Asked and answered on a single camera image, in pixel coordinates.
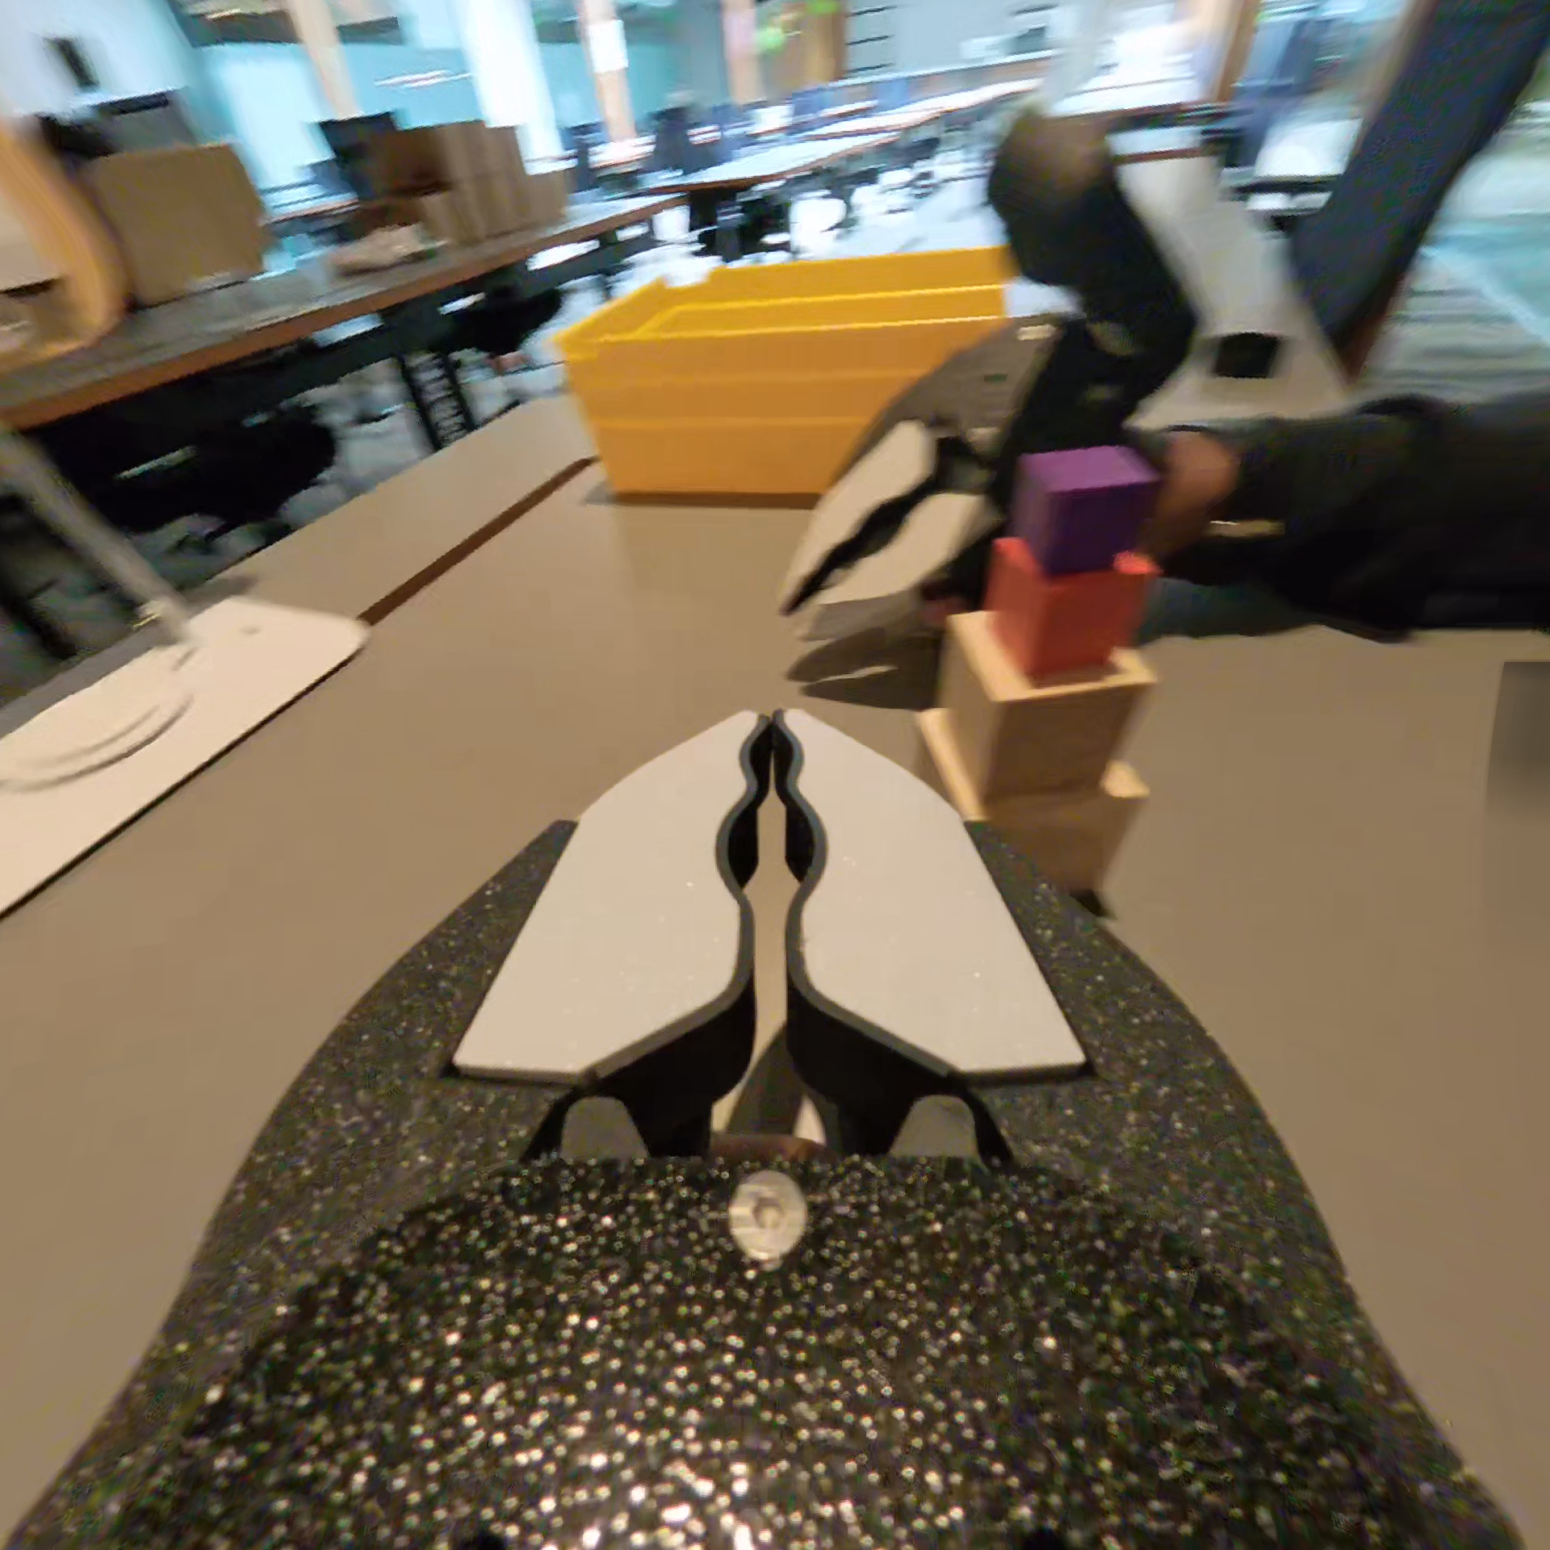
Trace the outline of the long background table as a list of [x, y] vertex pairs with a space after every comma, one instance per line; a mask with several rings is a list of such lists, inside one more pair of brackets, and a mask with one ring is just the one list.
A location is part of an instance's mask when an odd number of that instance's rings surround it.
[[1002, 104], [1037, 93], [1036, 78], [947, 93], [905, 109], [862, 115], [855, 122], [822, 126], [794, 142], [746, 152], [692, 174], [655, 174], [639, 185], [639, 198], [731, 200], [751, 190], [810, 181], [851, 163], [870, 163], [899, 146], [943, 137], [978, 122]]

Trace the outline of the person's right hand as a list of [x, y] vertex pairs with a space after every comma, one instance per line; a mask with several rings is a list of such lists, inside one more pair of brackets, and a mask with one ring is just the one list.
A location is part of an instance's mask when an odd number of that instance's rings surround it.
[[1174, 428], [1137, 436], [1152, 465], [1156, 495], [1137, 552], [1163, 576], [1183, 576], [1196, 554], [1253, 539], [1237, 515], [1244, 447], [1222, 432]]

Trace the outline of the large cardboard box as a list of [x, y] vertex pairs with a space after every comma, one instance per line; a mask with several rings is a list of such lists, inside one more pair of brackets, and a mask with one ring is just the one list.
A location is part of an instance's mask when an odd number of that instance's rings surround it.
[[83, 183], [141, 308], [266, 272], [268, 211], [229, 142], [113, 153], [91, 161]]

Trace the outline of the metal stand pole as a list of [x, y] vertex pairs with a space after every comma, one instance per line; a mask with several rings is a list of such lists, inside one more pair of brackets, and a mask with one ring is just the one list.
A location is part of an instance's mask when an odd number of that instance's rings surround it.
[[135, 609], [139, 628], [161, 631], [172, 644], [194, 648], [192, 615], [181, 594], [150, 561], [111, 528], [78, 489], [23, 434], [2, 423], [4, 489], [65, 546], [109, 580]]

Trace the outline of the small natural wooden cube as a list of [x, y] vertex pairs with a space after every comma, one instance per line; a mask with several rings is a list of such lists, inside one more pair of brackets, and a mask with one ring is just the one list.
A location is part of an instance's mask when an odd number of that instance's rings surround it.
[[1036, 681], [988, 613], [947, 622], [936, 707], [978, 799], [1096, 788], [1124, 749], [1157, 676], [1133, 650]]

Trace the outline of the dark blue cloth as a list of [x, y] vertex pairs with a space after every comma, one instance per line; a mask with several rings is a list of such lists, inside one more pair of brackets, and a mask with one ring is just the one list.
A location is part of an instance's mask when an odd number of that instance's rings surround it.
[[1547, 2], [1408, 10], [1386, 93], [1327, 201], [1288, 240], [1311, 318], [1349, 380], [1362, 375], [1449, 190], [1532, 83], [1547, 37]]

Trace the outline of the person's right forearm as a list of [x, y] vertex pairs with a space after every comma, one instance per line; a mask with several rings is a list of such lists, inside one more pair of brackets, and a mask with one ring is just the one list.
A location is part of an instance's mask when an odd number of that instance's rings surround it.
[[1196, 554], [1176, 594], [1375, 641], [1549, 628], [1549, 395], [1403, 395], [1325, 417], [1174, 428], [1239, 439], [1253, 539]]

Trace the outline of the red wooden cube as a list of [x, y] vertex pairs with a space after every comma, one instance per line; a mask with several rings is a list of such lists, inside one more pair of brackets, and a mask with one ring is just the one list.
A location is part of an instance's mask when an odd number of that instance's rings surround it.
[[1102, 570], [1052, 574], [1019, 537], [991, 548], [984, 611], [997, 641], [1030, 679], [1096, 670], [1133, 648], [1159, 569], [1122, 552]]

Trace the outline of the row of cardboard boxes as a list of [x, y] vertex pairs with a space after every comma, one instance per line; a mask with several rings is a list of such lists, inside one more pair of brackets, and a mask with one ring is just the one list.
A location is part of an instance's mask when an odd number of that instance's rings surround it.
[[571, 177], [530, 168], [517, 131], [484, 122], [388, 129], [364, 153], [368, 229], [408, 227], [438, 246], [475, 246], [565, 224]]

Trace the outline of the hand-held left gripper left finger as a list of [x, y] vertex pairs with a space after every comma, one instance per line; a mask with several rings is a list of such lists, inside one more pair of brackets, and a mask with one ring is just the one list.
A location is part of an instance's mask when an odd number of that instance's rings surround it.
[[583, 812], [456, 1048], [458, 1076], [617, 1100], [657, 1154], [705, 1142], [757, 1035], [748, 880], [772, 733], [738, 711]]

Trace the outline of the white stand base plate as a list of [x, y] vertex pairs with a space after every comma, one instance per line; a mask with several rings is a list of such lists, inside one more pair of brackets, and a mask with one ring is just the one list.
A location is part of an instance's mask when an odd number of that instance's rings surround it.
[[224, 594], [4, 709], [2, 914], [358, 657], [351, 617]]

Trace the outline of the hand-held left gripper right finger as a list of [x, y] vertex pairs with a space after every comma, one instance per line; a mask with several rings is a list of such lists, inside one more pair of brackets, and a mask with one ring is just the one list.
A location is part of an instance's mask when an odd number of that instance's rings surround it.
[[969, 825], [903, 766], [807, 711], [772, 720], [798, 880], [785, 927], [786, 1045], [840, 1124], [886, 1154], [930, 1098], [1089, 1071], [1072, 1021]]

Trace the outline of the large natural wooden cube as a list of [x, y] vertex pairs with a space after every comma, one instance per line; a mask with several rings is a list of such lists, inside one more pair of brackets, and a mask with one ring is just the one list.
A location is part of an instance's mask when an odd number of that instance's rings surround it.
[[986, 799], [975, 786], [947, 711], [921, 711], [917, 775], [962, 821], [988, 825], [1072, 895], [1102, 893], [1120, 845], [1150, 801], [1133, 766], [1111, 762], [1095, 788]]

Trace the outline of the yellow plastic bin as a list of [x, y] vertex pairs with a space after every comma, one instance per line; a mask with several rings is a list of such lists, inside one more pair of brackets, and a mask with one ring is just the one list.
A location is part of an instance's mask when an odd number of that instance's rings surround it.
[[1004, 246], [903, 251], [881, 257], [718, 266], [687, 288], [713, 305], [892, 297], [964, 288], [1002, 288], [1017, 277]]
[[842, 277], [783, 292], [792, 266], [655, 281], [556, 336], [611, 493], [631, 504], [801, 506], [886, 408], [1021, 321], [1006, 281]]

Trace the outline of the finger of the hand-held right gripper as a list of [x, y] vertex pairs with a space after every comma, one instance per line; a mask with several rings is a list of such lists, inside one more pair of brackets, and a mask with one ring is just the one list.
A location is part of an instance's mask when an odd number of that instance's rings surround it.
[[779, 611], [798, 613], [866, 552], [875, 517], [899, 517], [938, 475], [938, 432], [923, 419], [895, 423], [820, 499], [779, 591]]
[[923, 587], [997, 524], [984, 495], [929, 495], [877, 550], [844, 567], [798, 609], [801, 641], [842, 641], [897, 626]]

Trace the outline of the dark wooden table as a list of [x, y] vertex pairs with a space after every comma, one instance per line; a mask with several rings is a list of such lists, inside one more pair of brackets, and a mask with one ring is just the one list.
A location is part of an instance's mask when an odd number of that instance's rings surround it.
[[451, 305], [489, 283], [528, 281], [534, 257], [613, 238], [683, 203], [683, 194], [663, 190], [598, 200], [552, 227], [447, 248], [358, 277], [338, 275], [331, 259], [318, 257], [283, 273], [144, 308], [96, 342], [48, 360], [6, 366], [4, 421], [15, 430], [39, 428], [362, 318], [386, 320], [421, 303]]

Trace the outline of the purple wooden cube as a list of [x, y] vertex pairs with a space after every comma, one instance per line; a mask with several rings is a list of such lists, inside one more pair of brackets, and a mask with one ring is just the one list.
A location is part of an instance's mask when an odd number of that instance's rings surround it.
[[1108, 570], [1133, 552], [1159, 482], [1154, 463], [1126, 445], [1026, 454], [1006, 530], [1048, 576]]

